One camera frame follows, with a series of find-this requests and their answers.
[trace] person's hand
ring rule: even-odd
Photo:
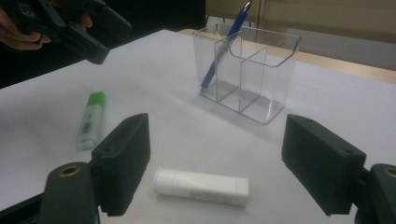
[[[62,8],[57,1],[51,2],[55,7]],[[92,27],[90,15],[83,14],[79,18],[78,26],[84,31],[86,28]],[[44,43],[50,42],[50,39],[46,35],[43,35],[40,44],[37,45],[35,42],[39,40],[40,37],[41,34],[36,32],[33,32],[31,35],[21,34],[6,12],[0,8],[0,42],[14,49],[40,49]]]
[[[35,41],[41,34],[32,33],[23,35],[11,21],[9,16],[0,8],[0,41],[14,49],[40,49],[42,44],[37,45]],[[43,36],[41,43],[49,43],[50,39]]]

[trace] blue pen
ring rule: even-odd
[[[248,10],[250,9],[252,2],[253,2],[253,0],[249,0],[245,4],[245,6],[242,8],[242,10],[239,12],[238,16],[236,17],[235,22],[233,23],[233,26],[231,27],[230,32],[227,34],[227,36],[230,36],[230,38],[227,39],[228,44],[232,43],[233,40],[236,38],[236,35],[234,35],[234,34],[238,33],[239,30],[241,29],[242,24],[244,23],[245,19],[248,16]],[[224,55],[224,53],[227,52],[227,49],[228,49],[227,43],[223,44],[219,48],[216,58],[217,59],[221,58]],[[210,81],[212,80],[213,76],[215,75],[215,73],[216,73],[215,66],[216,66],[215,62],[213,62],[210,65],[210,68],[207,71],[206,76],[201,83],[202,90],[206,89],[207,86],[209,86]]]

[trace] white cylindrical object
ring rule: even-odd
[[[213,203],[246,206],[248,179],[207,175],[158,168],[154,177],[155,192]]]

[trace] finger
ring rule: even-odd
[[[14,39],[9,39],[3,35],[0,35],[0,41],[14,49],[41,49],[42,47],[42,44],[37,45],[32,42],[23,42]]]
[[[91,19],[90,14],[88,13],[84,13],[79,17],[79,22],[81,23],[81,25],[87,27],[87,28],[91,28],[93,26],[93,22]]]
[[[44,35],[43,38],[41,38],[41,43],[47,44],[50,42],[50,38],[47,35]]]
[[[79,24],[76,24],[76,26],[77,26],[79,29],[83,30],[83,31],[87,31],[87,28],[86,28],[85,26],[81,25],[80,23],[79,23]]]
[[[0,35],[6,36],[9,39],[15,39],[23,42],[35,42],[40,38],[40,34],[32,33],[31,35],[21,34],[15,25],[7,23],[6,25],[0,24]]]

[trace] green highlighter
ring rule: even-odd
[[[105,93],[91,93],[78,130],[77,150],[87,150],[97,145],[104,108]]]

